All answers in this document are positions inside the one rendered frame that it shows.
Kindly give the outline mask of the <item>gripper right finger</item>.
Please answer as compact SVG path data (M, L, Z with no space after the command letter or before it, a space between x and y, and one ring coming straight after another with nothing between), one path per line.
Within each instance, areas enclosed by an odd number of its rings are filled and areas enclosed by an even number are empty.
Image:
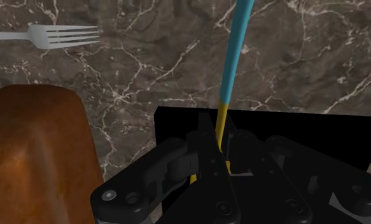
M371 116L230 115L241 224L371 224Z

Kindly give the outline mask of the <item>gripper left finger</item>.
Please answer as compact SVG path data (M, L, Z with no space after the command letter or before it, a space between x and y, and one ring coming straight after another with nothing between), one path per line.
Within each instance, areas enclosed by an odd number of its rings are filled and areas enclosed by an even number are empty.
M185 139L168 138L96 188L95 224L240 224L208 113Z

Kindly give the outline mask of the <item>blue and yellow stick tool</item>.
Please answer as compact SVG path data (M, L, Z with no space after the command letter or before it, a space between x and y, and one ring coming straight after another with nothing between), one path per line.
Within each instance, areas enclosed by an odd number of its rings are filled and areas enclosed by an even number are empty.
M218 148L221 153L223 153L221 144L225 130L228 106L230 104L236 76L236 69L254 2L255 0L237 0L235 6L235 12L225 54L225 63L221 79L220 98L215 125L216 142L218 143Z

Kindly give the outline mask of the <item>brown bread loaf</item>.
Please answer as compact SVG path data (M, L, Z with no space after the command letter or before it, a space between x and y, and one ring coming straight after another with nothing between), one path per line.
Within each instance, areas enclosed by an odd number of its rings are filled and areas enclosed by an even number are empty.
M87 114L72 90L0 89L0 224L95 224L103 182Z

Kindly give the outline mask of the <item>silver fork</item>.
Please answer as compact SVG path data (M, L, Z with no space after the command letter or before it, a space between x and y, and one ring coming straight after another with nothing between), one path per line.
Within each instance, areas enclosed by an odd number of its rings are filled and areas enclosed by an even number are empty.
M27 32L0 32L0 41L26 40L36 48L52 50L98 43L98 26L32 24Z

